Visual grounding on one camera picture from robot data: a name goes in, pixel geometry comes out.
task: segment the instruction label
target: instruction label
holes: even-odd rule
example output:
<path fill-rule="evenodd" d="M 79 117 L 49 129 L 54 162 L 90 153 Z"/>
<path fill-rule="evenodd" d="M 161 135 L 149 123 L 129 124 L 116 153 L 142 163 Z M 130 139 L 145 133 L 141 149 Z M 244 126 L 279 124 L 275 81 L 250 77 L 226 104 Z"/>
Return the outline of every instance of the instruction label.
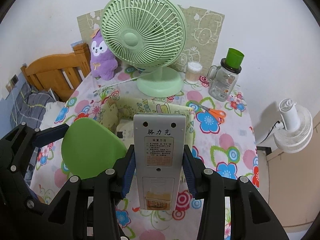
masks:
<path fill-rule="evenodd" d="M 144 138 L 144 156 L 146 166 L 172 166 L 173 137 Z"/>

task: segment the blue wall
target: blue wall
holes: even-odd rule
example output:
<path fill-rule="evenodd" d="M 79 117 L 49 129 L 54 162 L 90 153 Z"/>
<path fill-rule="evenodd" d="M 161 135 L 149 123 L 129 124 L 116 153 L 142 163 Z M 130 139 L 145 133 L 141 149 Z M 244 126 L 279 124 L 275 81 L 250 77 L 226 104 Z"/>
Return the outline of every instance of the blue wall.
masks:
<path fill-rule="evenodd" d="M 6 99 L 2 98 L 0 100 L 0 138 L 5 136 L 8 132 L 12 130 L 10 124 L 10 115 L 13 108 L 13 99 L 16 99 L 18 93 L 21 90 L 22 85 L 26 82 L 26 79 L 24 78 L 22 73 L 18 75 L 18 79 L 18 83 L 13 88 L 8 97 Z"/>

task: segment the orange scissors handle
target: orange scissors handle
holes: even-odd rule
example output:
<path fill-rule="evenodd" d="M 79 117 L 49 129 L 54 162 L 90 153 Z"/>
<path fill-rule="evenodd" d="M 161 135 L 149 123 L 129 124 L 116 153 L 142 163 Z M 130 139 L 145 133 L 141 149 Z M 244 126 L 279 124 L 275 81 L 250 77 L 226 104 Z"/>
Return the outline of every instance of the orange scissors handle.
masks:
<path fill-rule="evenodd" d="M 209 108 L 209 114 L 211 114 L 219 123 L 224 123 L 224 118 L 227 116 L 226 112 L 222 110 L 215 110 Z"/>

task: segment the green plastic object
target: green plastic object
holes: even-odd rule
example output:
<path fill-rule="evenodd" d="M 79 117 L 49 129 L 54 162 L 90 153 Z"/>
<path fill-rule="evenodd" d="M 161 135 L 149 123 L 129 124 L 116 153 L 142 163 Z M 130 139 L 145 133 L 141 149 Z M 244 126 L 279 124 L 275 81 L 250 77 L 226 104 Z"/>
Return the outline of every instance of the green plastic object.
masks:
<path fill-rule="evenodd" d="M 179 73 L 158 71 L 178 58 L 186 42 L 186 20 L 177 5 L 169 0 L 111 0 L 100 26 L 104 41 L 119 59 L 148 73 L 156 70 L 138 79 L 143 93 L 167 97 L 182 89 Z"/>
<path fill-rule="evenodd" d="M 112 168 L 116 160 L 125 156 L 122 141 L 107 128 L 90 118 L 80 118 L 66 132 L 61 155 L 73 175 L 81 179 L 97 176 Z"/>
<path fill-rule="evenodd" d="M 226 64 L 231 68 L 238 69 L 241 65 L 241 62 L 244 58 L 244 54 L 239 50 L 229 48 L 228 54 L 226 57 Z"/>

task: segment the fan base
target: fan base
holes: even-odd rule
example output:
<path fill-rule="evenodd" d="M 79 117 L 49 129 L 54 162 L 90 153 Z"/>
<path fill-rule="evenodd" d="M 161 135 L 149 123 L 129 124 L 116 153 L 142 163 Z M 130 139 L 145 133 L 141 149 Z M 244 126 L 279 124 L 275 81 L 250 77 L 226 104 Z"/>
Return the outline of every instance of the fan base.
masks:
<path fill-rule="evenodd" d="M 179 93 L 183 87 L 183 80 L 178 71 L 162 68 L 162 78 L 156 80 L 154 73 L 143 75 L 137 79 L 138 89 L 150 97 L 166 98 Z"/>

